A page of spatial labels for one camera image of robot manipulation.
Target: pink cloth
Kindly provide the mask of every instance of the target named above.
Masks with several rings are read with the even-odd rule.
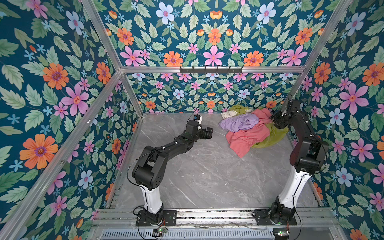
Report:
[[[240,130],[238,132],[228,132],[226,135],[229,147],[235,151],[239,157],[244,157],[251,146],[257,142],[262,142],[269,136],[270,131],[265,124],[272,123],[269,119],[272,114],[268,109],[256,109],[252,112],[259,118],[258,124],[248,130]]]

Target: metal beam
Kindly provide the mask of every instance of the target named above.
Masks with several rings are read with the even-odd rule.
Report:
[[[340,0],[339,1],[338,5],[336,6],[335,11],[332,13],[327,24],[325,25],[323,33],[319,37],[319,40],[317,41],[317,43],[314,46],[313,50],[311,51],[309,57],[307,58],[307,61],[305,62],[304,71],[297,77],[295,83],[291,87],[290,92],[287,94],[287,97],[285,98],[284,104],[281,108],[283,111],[285,110],[285,108],[287,106],[288,96],[289,95],[294,96],[297,93],[301,84],[303,83],[303,80],[305,79],[305,77],[307,77],[312,66],[315,64],[321,51],[323,50],[323,48],[327,44],[329,38],[331,37],[333,31],[336,29],[341,18],[344,16],[345,12],[347,11],[347,8],[349,7],[349,5],[352,2],[353,2],[353,0]]]
[[[120,69],[123,73],[303,73],[303,66],[259,66],[259,67],[127,67]]]
[[[99,35],[101,44],[111,59],[113,67],[116,71],[118,71],[122,67],[120,58],[111,42],[111,39],[107,35],[107,31],[96,9],[95,3],[93,0],[82,0],[81,2],[83,3],[84,9],[88,14],[89,19],[91,20],[96,33]]]
[[[89,123],[96,117],[100,108],[104,105],[105,100],[109,97],[110,92],[118,81],[120,80],[120,72],[116,72],[107,85],[104,86],[100,94],[97,96],[93,104],[89,107],[87,112],[83,115],[80,122],[74,128],[72,133],[68,136],[64,144],[61,146],[59,151],[56,153],[54,158],[44,169],[40,177],[37,179],[33,187],[28,191],[19,207],[3,226],[0,231],[1,240],[14,240],[21,228],[23,228],[26,222],[31,217],[40,203],[40,199],[45,196],[48,187],[56,179],[57,175],[64,166],[69,156],[72,154],[78,142],[83,137],[84,133],[89,127]]]
[[[140,107],[139,100],[136,97],[135,92],[133,91],[133,87],[129,83],[129,80],[127,78],[126,74],[123,74],[121,77],[121,83],[124,86],[125,90],[127,91],[128,98],[131,100],[131,103],[133,105],[133,108],[135,109],[137,115],[142,118],[143,111]]]

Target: pile of clothes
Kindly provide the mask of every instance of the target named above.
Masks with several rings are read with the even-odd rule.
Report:
[[[267,108],[249,109],[234,105],[223,112],[219,126],[229,132],[226,135],[230,148],[239,157],[249,152],[251,147],[269,147],[280,142],[288,132],[288,127],[278,129],[269,119],[272,116]]]

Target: marble surface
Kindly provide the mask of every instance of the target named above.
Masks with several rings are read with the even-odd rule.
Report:
[[[212,139],[198,140],[190,151],[168,162],[159,186],[164,207],[270,207],[290,173],[292,145],[288,137],[268,148],[251,148],[246,156],[239,158],[229,148],[225,138],[227,131],[218,126],[221,115],[201,115],[203,127],[214,129]],[[138,158],[147,145],[156,147],[172,142],[185,129],[189,116],[145,115],[140,135],[135,146],[131,147],[131,151],[134,151],[131,161]],[[144,204],[140,188],[130,184],[127,179],[115,197],[117,209]],[[318,206],[308,183],[297,206]]]

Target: floral wall panel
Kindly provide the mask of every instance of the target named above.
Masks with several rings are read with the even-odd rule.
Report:
[[[384,6],[353,4],[296,96],[330,146],[328,166],[314,178],[323,203],[350,239],[383,239]]]
[[[293,73],[128,74],[144,112],[224,112],[240,104],[276,110],[295,82]]]
[[[337,3],[113,0],[96,7],[126,66],[296,66]]]
[[[106,206],[137,125],[137,114],[118,84],[20,232],[28,239],[86,239]]]
[[[78,1],[2,1],[0,31],[1,228],[113,69]]]

